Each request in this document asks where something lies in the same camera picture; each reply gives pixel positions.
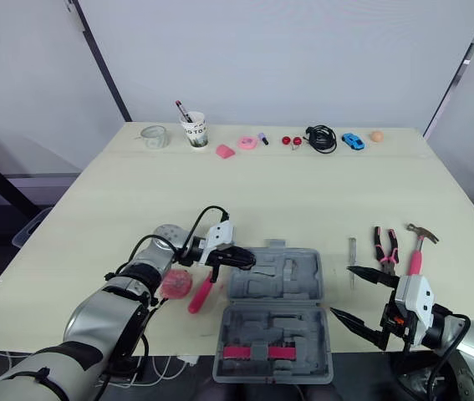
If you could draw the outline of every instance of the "small egg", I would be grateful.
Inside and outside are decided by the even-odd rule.
[[[374,142],[381,142],[382,140],[384,140],[384,133],[381,131],[372,131],[372,134],[370,134],[370,138]]]

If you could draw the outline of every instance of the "white mug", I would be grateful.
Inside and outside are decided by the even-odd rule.
[[[190,141],[190,145],[194,148],[202,148],[209,142],[206,136],[205,115],[199,111],[189,111],[188,115],[192,120],[191,123],[186,121],[183,116],[180,118],[181,125],[185,130],[185,135]]]

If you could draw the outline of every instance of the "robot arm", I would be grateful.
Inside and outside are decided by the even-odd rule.
[[[450,364],[459,399],[474,401],[474,322],[434,303],[430,283],[423,276],[396,277],[361,266],[348,269],[369,282],[393,288],[380,321],[382,330],[366,327],[361,319],[347,312],[333,308],[331,312],[351,332],[382,350],[387,348],[391,333],[404,340],[406,349],[421,344],[428,347],[443,363]],[[433,378],[427,381],[431,387]],[[429,399],[431,393],[431,389],[426,390]]]
[[[221,224],[228,227],[231,223]],[[174,261],[190,266],[202,259],[204,265],[216,269],[221,264],[241,269],[255,264],[250,251],[232,244],[232,226],[223,242],[213,241],[219,239],[214,234],[207,240],[193,237],[189,245],[188,235],[178,226],[158,227],[146,249],[120,272],[107,275],[108,281],[75,309],[63,343],[37,351],[0,377],[0,399],[89,399],[98,377],[135,350],[150,307],[156,304],[155,291]]]

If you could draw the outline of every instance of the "pink eraser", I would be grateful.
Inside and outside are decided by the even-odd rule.
[[[296,360],[295,347],[268,347],[268,358]]]
[[[235,154],[235,151],[231,149],[229,146],[220,145],[217,147],[217,155],[219,155],[223,159],[227,159]]]
[[[252,357],[252,349],[250,347],[224,347],[222,357],[224,359],[250,359]]]
[[[162,280],[161,295],[168,299],[181,299],[192,288],[192,276],[184,270],[171,269]]]
[[[209,296],[209,292],[211,292],[211,288],[212,288],[211,275],[212,275],[212,272],[209,273],[209,275],[206,277],[203,284],[201,284],[200,289],[197,290],[196,295],[194,295],[194,297],[190,301],[190,304],[188,304],[188,312],[194,314],[194,313],[198,313],[201,310],[203,303],[205,302],[206,298]]]
[[[241,136],[238,140],[238,147],[241,149],[253,149],[257,146],[257,138],[254,136]]]

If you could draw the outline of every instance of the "pliers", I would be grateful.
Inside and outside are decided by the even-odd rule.
[[[380,241],[380,227],[374,227],[374,247],[376,248],[376,259],[381,263],[382,271],[391,276],[395,275],[395,264],[398,263],[398,241],[396,240],[395,230],[389,229],[390,254],[385,256],[384,248]]]

